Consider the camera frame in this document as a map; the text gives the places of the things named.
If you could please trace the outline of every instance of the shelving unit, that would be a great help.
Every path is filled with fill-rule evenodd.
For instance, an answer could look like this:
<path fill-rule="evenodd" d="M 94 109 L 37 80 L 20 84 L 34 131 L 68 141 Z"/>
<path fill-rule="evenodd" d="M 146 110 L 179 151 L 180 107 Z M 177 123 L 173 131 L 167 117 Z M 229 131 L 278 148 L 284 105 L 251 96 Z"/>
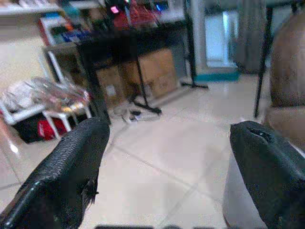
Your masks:
<path fill-rule="evenodd" d="M 84 1 L 70 1 L 70 4 L 80 10 L 92 9 L 99 7 L 99 4 L 93 0 Z M 49 6 L 35 6 L 35 7 L 2 7 L 0 8 L 0 16 L 19 16 L 24 14 L 35 14 L 35 13 L 47 13 L 47 12 L 58 12 L 62 9 L 56 5 L 52 4 Z"/>

